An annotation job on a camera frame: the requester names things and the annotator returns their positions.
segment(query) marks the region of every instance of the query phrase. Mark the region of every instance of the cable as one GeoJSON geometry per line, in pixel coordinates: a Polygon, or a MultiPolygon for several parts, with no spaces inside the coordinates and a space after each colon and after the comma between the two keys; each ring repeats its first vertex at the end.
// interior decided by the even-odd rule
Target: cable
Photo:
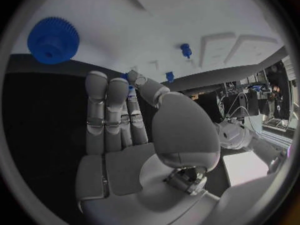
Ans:
{"type": "Polygon", "coordinates": [[[229,114],[230,110],[232,109],[233,105],[235,104],[236,100],[238,99],[238,97],[239,97],[241,94],[243,94],[243,95],[245,96],[246,101],[247,101],[247,108],[249,109],[249,103],[248,103],[247,95],[246,95],[244,92],[240,92],[240,93],[235,97],[233,103],[231,104],[231,106],[230,106],[230,108],[229,108],[229,110],[228,110],[228,112],[227,112],[227,115],[229,114]]]}
{"type": "Polygon", "coordinates": [[[246,112],[247,112],[247,115],[248,115],[248,118],[249,118],[249,122],[250,122],[250,125],[251,125],[251,128],[253,129],[253,131],[256,133],[256,134],[259,134],[253,127],[253,124],[252,124],[252,121],[250,119],[250,114],[248,112],[248,110],[244,107],[244,106],[239,106],[237,109],[234,110],[234,112],[229,116],[229,118],[231,118],[233,116],[233,114],[235,114],[235,112],[239,109],[244,109],[246,112]]]}

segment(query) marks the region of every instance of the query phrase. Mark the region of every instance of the white surface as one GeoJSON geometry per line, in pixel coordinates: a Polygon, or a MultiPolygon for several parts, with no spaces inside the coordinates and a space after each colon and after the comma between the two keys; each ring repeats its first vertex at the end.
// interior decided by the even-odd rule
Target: white surface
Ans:
{"type": "Polygon", "coordinates": [[[178,78],[256,64],[283,45],[252,0],[46,0],[12,53],[28,53],[31,29],[50,16],[77,29],[80,45],[74,60],[120,72],[134,68],[160,82],[170,71],[178,78]],[[215,39],[219,34],[232,36],[215,39]],[[182,56],[182,43],[190,44],[190,60],[182,56]]]}
{"type": "Polygon", "coordinates": [[[252,151],[223,157],[230,185],[243,184],[267,175],[268,166],[252,151]]]}

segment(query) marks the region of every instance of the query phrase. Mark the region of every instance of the blue gear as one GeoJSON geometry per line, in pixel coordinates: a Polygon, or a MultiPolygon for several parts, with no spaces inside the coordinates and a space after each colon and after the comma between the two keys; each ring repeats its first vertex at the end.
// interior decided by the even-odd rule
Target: blue gear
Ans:
{"type": "Polygon", "coordinates": [[[27,46],[32,55],[43,64],[58,64],[71,59],[79,47],[79,35],[66,20],[48,17],[31,30],[27,46]]]}

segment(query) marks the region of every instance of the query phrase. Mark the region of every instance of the wire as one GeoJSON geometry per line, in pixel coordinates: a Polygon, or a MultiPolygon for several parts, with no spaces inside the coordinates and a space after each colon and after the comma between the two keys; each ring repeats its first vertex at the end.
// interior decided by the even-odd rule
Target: wire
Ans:
{"type": "Polygon", "coordinates": [[[231,118],[233,116],[233,114],[235,114],[235,112],[239,109],[244,109],[246,112],[247,112],[247,115],[248,115],[248,118],[249,118],[249,122],[250,122],[250,125],[251,125],[251,128],[253,129],[253,131],[256,133],[256,134],[259,134],[253,127],[253,124],[252,124],[252,121],[250,119],[250,114],[248,112],[248,110],[244,107],[244,106],[239,106],[237,109],[234,110],[234,112],[229,116],[229,118],[231,118]]]}
{"type": "Polygon", "coordinates": [[[246,101],[247,101],[247,108],[248,108],[247,111],[249,110],[249,103],[248,103],[247,95],[246,95],[244,92],[240,92],[240,93],[235,97],[233,103],[231,104],[231,106],[230,106],[230,108],[229,108],[229,110],[228,110],[228,112],[227,112],[227,115],[229,114],[230,110],[233,108],[233,105],[235,104],[236,100],[238,99],[238,97],[239,97],[241,94],[243,94],[243,95],[245,96],[246,101]]]}

